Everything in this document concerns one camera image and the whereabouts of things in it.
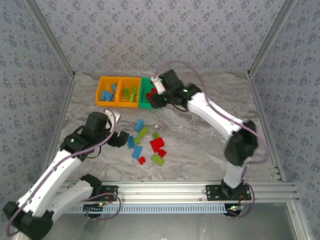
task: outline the blue lego brick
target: blue lego brick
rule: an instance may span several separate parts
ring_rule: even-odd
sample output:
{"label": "blue lego brick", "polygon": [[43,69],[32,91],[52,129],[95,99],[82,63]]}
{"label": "blue lego brick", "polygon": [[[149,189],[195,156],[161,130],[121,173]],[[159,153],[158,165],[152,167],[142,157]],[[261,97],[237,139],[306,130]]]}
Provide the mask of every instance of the blue lego brick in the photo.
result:
{"label": "blue lego brick", "polygon": [[100,99],[102,101],[112,101],[114,99],[114,94],[112,92],[103,90]]}
{"label": "blue lego brick", "polygon": [[139,159],[141,152],[142,152],[142,146],[136,146],[132,153],[132,157],[134,159]]}
{"label": "blue lego brick", "polygon": [[128,138],[128,147],[129,147],[129,149],[135,148],[134,136],[129,136],[129,138]]}
{"label": "blue lego brick", "polygon": [[134,128],[134,130],[136,131],[136,132],[140,132],[141,131],[141,129],[144,127],[144,121],[142,120],[142,119],[140,119],[138,122],[137,122],[137,124],[135,125],[135,128]]}
{"label": "blue lego brick", "polygon": [[112,88],[113,92],[116,93],[117,86],[114,83],[111,84],[111,88]]}

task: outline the orange bin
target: orange bin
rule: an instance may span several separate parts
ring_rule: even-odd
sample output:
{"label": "orange bin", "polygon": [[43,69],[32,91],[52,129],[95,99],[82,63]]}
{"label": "orange bin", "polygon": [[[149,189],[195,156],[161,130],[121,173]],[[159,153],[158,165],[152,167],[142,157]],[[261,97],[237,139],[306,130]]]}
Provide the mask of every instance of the orange bin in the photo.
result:
{"label": "orange bin", "polygon": [[[140,85],[141,77],[122,77],[119,87],[118,107],[138,108]],[[131,87],[136,87],[137,90],[137,95],[134,96],[133,102],[129,102],[129,99],[124,98],[124,89],[129,89],[129,92],[132,93]]]}
{"label": "orange bin", "polygon": [[[116,93],[113,92],[111,84],[116,85]],[[102,76],[98,88],[95,92],[95,102],[100,107],[139,107],[139,93],[140,93],[141,78],[140,77],[125,77],[125,76]],[[131,87],[136,87],[137,95],[134,96],[133,102],[123,97],[124,89],[129,89],[132,93]],[[106,90],[114,94],[112,101],[101,101],[101,94]]]}
{"label": "orange bin", "polygon": [[[116,93],[114,93],[114,91],[112,90],[111,84],[116,85]],[[121,84],[121,78],[118,76],[102,76],[100,78],[98,88],[95,92],[96,105],[100,107],[117,107],[118,106],[117,96],[119,96],[120,84]],[[106,90],[114,94],[114,98],[112,101],[101,101],[100,97],[103,90]]]}

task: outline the marble surface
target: marble surface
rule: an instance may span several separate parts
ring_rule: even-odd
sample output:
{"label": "marble surface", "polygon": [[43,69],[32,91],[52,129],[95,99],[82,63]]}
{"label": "marble surface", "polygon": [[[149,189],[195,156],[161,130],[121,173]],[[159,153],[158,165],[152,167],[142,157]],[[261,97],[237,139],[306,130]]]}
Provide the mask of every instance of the marble surface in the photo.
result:
{"label": "marble surface", "polygon": [[[95,93],[100,76],[141,76],[150,77],[150,72],[125,73],[77,73],[75,86],[64,119],[59,145],[64,137],[80,125],[84,125],[88,115],[93,111],[105,108],[96,106]],[[242,120],[251,119],[257,124],[257,130],[263,135],[261,123],[251,95],[248,80],[241,74],[227,72],[201,72],[205,80],[210,99],[230,114]],[[190,72],[179,72],[184,83],[195,83],[198,80]],[[170,180],[200,181],[221,180],[227,168],[223,151],[226,141],[207,122],[191,112],[180,112],[172,106],[161,109],[114,107],[121,114],[117,126],[118,131],[126,131],[137,135],[134,127],[139,119],[143,119],[150,133],[145,136],[141,156],[146,163],[140,165],[131,157],[133,150],[128,145],[121,148],[104,145],[102,153],[95,159],[86,159],[69,177],[77,180],[85,174],[92,174],[102,181],[106,180]],[[159,132],[164,139],[167,155],[162,167],[156,165],[151,156],[150,145],[152,133]],[[254,154],[261,159],[264,149],[260,147]],[[274,166],[269,159],[265,164],[251,165],[246,174],[247,180],[276,179]]]}

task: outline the cable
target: cable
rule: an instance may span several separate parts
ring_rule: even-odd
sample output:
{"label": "cable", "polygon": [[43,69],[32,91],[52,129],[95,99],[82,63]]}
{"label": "cable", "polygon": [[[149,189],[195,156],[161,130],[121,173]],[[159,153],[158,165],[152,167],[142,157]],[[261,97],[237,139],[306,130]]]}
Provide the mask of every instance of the cable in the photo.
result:
{"label": "cable", "polygon": [[94,199],[97,199],[97,198],[102,197],[102,196],[108,196],[108,197],[109,197],[109,196],[114,196],[114,197],[116,197],[116,198],[119,200],[119,207],[118,207],[118,209],[117,209],[116,212],[115,212],[114,214],[112,214],[111,216],[103,217],[103,218],[101,218],[101,217],[100,217],[100,218],[92,218],[92,217],[89,217],[89,212],[90,212],[90,209],[91,209],[91,208],[89,208],[89,209],[86,211],[86,217],[87,217],[88,220],[104,221],[104,220],[113,219],[113,218],[115,218],[115,217],[119,214],[119,212],[120,212],[120,210],[121,210],[121,205],[122,205],[121,199],[120,199],[120,197],[119,197],[118,195],[116,195],[116,194],[114,194],[114,193],[112,193],[112,192],[101,193],[101,194],[99,194],[99,195],[89,197],[89,198],[83,200],[82,202],[87,202],[87,201],[90,201],[90,200],[94,200]]}
{"label": "cable", "polygon": [[99,147],[99,152],[98,152],[97,156],[87,156],[87,158],[88,159],[95,159],[95,158],[99,157],[100,153],[101,153],[101,146]]}
{"label": "cable", "polygon": [[176,109],[178,109],[180,112],[188,112],[188,110],[185,109],[180,109],[178,108],[176,105],[172,104],[172,106],[174,106]]}
{"label": "cable", "polygon": [[245,130],[247,130],[248,132],[250,132],[251,134],[255,135],[264,145],[265,147],[265,155],[264,155],[264,158],[261,160],[261,161],[250,161],[250,162],[247,162],[246,164],[263,164],[265,163],[267,160],[268,160],[268,157],[269,157],[269,148],[268,148],[268,145],[267,145],[267,142],[262,138],[262,136],[260,136],[257,132],[253,131],[252,129],[248,128],[247,126],[241,124],[241,123],[238,123],[234,120],[232,120],[231,118],[227,117],[226,115],[224,115],[223,113],[219,112],[214,106],[212,106],[212,104],[210,103],[209,101],[209,98],[208,98],[208,93],[207,93],[207,89],[206,89],[206,86],[205,86],[205,82],[204,80],[202,79],[202,77],[198,74],[198,72],[191,66],[189,65],[188,63],[184,62],[184,61],[178,61],[178,60],[171,60],[171,61],[166,61],[164,62],[162,65],[160,65],[160,67],[155,71],[154,73],[154,77],[157,77],[158,76],[158,73],[167,65],[170,65],[170,64],[174,64],[174,63],[177,63],[177,64],[183,64],[185,65],[187,68],[189,68],[194,74],[195,76],[199,79],[199,81],[201,82],[201,85],[202,85],[202,91],[204,93],[204,98],[205,98],[205,101],[206,101],[206,104],[208,104],[208,106],[216,113],[218,114],[220,117],[226,119],[227,121],[229,121],[230,123],[232,124],[235,124]]}
{"label": "cable", "polygon": [[66,189],[69,190],[69,188],[70,188],[71,185],[76,185],[76,184],[75,184],[75,183],[70,183],[70,184],[66,187]]}
{"label": "cable", "polygon": [[255,205],[255,202],[256,202],[255,192],[254,192],[254,189],[252,188],[252,186],[251,186],[249,183],[246,183],[246,184],[248,185],[248,187],[250,188],[250,190],[251,190],[251,192],[252,192],[252,204],[251,204],[249,210],[248,210],[245,214],[243,214],[243,215],[241,215],[241,216],[236,215],[236,214],[235,214],[234,212],[232,212],[232,211],[227,211],[229,214],[234,215],[234,216],[231,216],[231,218],[243,219],[243,218],[245,218],[246,216],[248,216],[248,215],[252,212],[252,210],[254,209],[254,205]]}
{"label": "cable", "polygon": [[114,127],[112,127],[112,130],[111,130],[111,133],[109,134],[109,136],[107,136],[102,142],[98,143],[97,145],[95,146],[92,146],[92,147],[89,147],[87,149],[84,149],[84,150],[81,150],[81,151],[77,151],[77,152],[74,152],[72,154],[70,154],[69,156],[66,156],[64,157],[63,159],[61,159],[59,162],[57,162],[56,165],[54,165],[54,167],[51,169],[50,172],[48,172],[48,174],[46,176],[44,176],[44,178],[42,179],[42,181],[36,186],[36,188],[34,189],[34,191],[30,194],[30,196],[27,198],[27,200],[25,201],[24,204],[21,205],[21,207],[18,208],[18,210],[12,215],[12,217],[9,219],[8,221],[8,224],[6,226],[6,234],[9,236],[9,237],[12,237],[13,235],[17,234],[19,231],[16,231],[14,233],[11,233],[10,232],[10,226],[12,225],[14,219],[17,217],[17,215],[25,208],[25,206],[27,204],[29,204],[31,201],[32,201],[32,198],[36,195],[36,193],[38,192],[38,190],[41,188],[41,186],[46,182],[46,180],[50,177],[50,175],[55,171],[57,170],[57,167],[59,167],[62,163],[64,163],[67,159],[69,158],[73,158],[73,157],[76,157],[78,155],[81,155],[81,154],[85,154],[87,152],[90,152],[90,151],[94,151],[95,149],[101,147],[102,145],[104,145],[112,136],[113,134],[115,133],[115,130],[116,130],[116,127],[117,127],[117,119],[116,119],[116,115],[115,113],[111,110],[111,109],[108,109],[110,111],[110,113],[112,114],[112,117],[113,117],[113,122],[114,122]]}

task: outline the green lego brick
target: green lego brick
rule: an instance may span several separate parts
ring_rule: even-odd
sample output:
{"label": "green lego brick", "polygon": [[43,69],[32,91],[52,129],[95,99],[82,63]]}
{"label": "green lego brick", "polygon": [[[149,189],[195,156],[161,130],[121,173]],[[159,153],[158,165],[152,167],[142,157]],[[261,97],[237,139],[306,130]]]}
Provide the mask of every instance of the green lego brick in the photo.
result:
{"label": "green lego brick", "polygon": [[134,95],[137,95],[137,94],[138,94],[137,88],[136,88],[135,86],[132,86],[132,87],[131,87],[131,92],[132,92]]}
{"label": "green lego brick", "polygon": [[138,136],[140,138],[143,138],[147,133],[149,132],[149,128],[147,128],[146,126],[144,128],[142,128],[142,130],[138,133]]}
{"label": "green lego brick", "polygon": [[157,132],[152,133],[152,137],[153,137],[153,139],[160,138],[159,133],[157,133]]}
{"label": "green lego brick", "polygon": [[124,99],[129,99],[130,98],[129,88],[123,89],[123,98]]}
{"label": "green lego brick", "polygon": [[133,93],[130,94],[129,102],[133,103],[134,102],[134,97],[135,95]]}
{"label": "green lego brick", "polygon": [[160,167],[165,163],[165,160],[163,160],[157,154],[153,155],[151,157],[151,160],[154,161],[156,164],[158,164]]}
{"label": "green lego brick", "polygon": [[134,139],[133,139],[133,141],[134,141],[134,144],[135,145],[137,145],[137,144],[140,144],[141,143],[141,139],[140,139],[140,137],[135,137]]}

